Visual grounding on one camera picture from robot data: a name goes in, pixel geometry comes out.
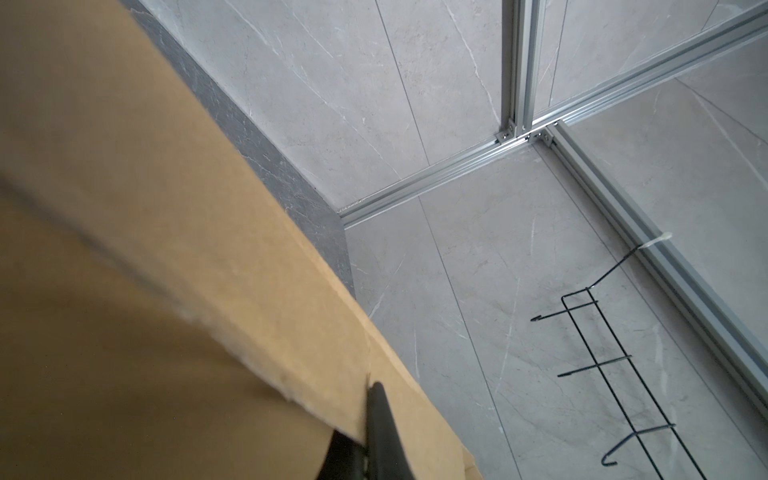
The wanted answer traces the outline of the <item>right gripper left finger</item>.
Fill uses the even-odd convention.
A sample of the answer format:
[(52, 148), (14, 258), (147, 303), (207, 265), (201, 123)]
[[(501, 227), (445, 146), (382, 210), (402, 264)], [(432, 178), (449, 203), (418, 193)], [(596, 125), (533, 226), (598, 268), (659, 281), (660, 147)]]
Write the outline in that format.
[(366, 450), (343, 433), (334, 431), (317, 480), (364, 480)]

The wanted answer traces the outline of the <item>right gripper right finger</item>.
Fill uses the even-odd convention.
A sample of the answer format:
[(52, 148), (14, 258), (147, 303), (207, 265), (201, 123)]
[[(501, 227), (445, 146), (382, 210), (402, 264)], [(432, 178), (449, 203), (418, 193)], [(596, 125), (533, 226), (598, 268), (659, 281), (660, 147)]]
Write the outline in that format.
[(381, 382), (375, 382), (367, 393), (366, 450), (369, 479), (415, 479)]

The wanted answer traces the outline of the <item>cardboard box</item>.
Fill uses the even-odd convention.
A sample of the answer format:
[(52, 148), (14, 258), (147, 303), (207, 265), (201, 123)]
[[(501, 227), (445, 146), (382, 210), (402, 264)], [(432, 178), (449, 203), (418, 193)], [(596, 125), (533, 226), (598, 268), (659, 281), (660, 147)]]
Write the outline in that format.
[(115, 1), (1, 5), (1, 475), (313, 479), (385, 389), (472, 454)]

